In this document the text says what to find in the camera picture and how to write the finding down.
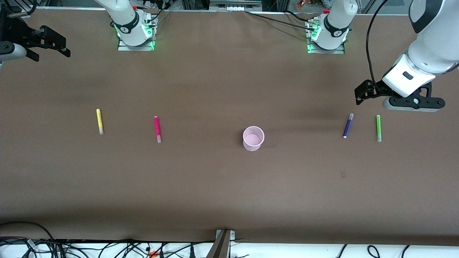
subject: brown table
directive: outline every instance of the brown table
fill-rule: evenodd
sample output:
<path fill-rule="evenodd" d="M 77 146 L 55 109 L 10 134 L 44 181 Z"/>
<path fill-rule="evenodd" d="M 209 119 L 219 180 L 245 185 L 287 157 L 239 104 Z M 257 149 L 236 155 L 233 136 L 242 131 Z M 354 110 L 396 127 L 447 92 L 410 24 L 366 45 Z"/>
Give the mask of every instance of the brown table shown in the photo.
<path fill-rule="evenodd" d="M 29 25 L 64 35 L 72 56 L 37 49 L 40 62 L 0 71 L 1 220 L 56 238 L 232 228 L 252 242 L 459 244 L 458 73 L 434 81 L 437 113 L 356 106 L 369 19 L 355 17 L 345 55 L 308 54 L 303 30 L 243 12 L 174 12 L 154 51 L 118 52 L 105 11 L 37 10 Z M 414 39 L 407 16 L 377 18 L 378 79 Z M 266 134 L 256 152 L 241 142 L 251 125 Z"/>

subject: cup rim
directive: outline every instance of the cup rim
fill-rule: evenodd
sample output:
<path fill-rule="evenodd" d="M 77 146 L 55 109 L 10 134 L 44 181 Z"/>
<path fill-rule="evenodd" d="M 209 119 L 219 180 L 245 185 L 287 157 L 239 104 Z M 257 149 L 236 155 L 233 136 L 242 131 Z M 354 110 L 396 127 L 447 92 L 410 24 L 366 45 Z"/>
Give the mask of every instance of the cup rim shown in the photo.
<path fill-rule="evenodd" d="M 246 134 L 246 131 L 247 131 L 248 129 L 250 129 L 250 128 L 257 128 L 257 129 L 259 129 L 259 130 L 261 131 L 261 133 L 263 134 L 263 139 L 261 139 L 261 142 L 258 143 L 257 145 L 250 145 L 250 144 L 248 144 L 248 143 L 245 141 L 244 134 Z M 244 130 L 244 132 L 242 133 L 242 140 L 243 140 L 247 145 L 249 145 L 250 147 L 257 147 L 257 146 L 260 146 L 260 145 L 264 142 L 264 132 L 263 132 L 263 130 L 262 130 L 261 128 L 259 128 L 258 126 L 254 126 L 254 125 L 253 125 L 253 126 L 249 126 L 249 127 L 247 127 L 247 128 Z"/>

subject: marker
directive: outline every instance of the marker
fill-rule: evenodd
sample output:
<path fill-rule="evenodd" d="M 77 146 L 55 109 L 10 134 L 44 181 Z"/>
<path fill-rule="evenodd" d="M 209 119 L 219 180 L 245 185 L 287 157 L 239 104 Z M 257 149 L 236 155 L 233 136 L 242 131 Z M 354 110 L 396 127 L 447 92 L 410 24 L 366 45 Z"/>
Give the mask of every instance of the marker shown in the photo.
<path fill-rule="evenodd" d="M 95 111 L 97 113 L 97 123 L 99 124 L 99 134 L 103 135 L 104 134 L 104 127 L 102 126 L 101 110 L 98 108 Z"/>
<path fill-rule="evenodd" d="M 376 116 L 376 134 L 378 135 L 378 142 L 382 142 L 381 136 L 381 116 Z"/>
<path fill-rule="evenodd" d="M 156 139 L 161 143 L 161 128 L 159 127 L 159 119 L 155 117 Z"/>
<path fill-rule="evenodd" d="M 344 129 L 344 133 L 343 133 L 344 139 L 347 138 L 347 135 L 349 134 L 349 130 L 351 128 L 353 118 L 354 118 L 354 114 L 351 113 L 349 115 L 349 119 L 347 120 L 346 128 Z"/>

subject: plastic cup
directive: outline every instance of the plastic cup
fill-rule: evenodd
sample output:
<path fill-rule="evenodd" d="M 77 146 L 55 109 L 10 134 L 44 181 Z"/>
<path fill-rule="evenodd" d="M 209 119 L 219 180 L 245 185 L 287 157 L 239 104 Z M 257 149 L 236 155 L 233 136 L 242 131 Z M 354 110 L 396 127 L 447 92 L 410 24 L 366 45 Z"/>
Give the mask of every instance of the plastic cup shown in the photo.
<path fill-rule="evenodd" d="M 247 127 L 242 134 L 242 143 L 248 151 L 256 151 L 264 141 L 264 132 L 257 126 Z"/>

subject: blue marker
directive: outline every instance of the blue marker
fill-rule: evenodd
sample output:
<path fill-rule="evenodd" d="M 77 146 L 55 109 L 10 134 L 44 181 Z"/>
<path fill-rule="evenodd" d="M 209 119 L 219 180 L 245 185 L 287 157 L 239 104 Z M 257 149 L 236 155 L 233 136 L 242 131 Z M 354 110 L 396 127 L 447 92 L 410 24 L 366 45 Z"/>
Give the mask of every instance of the blue marker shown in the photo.
<path fill-rule="evenodd" d="M 349 130 L 351 129 L 351 124 L 352 124 L 352 119 L 354 118 L 354 114 L 350 114 L 349 115 L 349 119 L 347 120 L 347 124 L 346 124 L 346 129 L 344 129 L 344 133 L 343 133 L 343 138 L 347 138 L 347 135 L 349 134 Z"/>

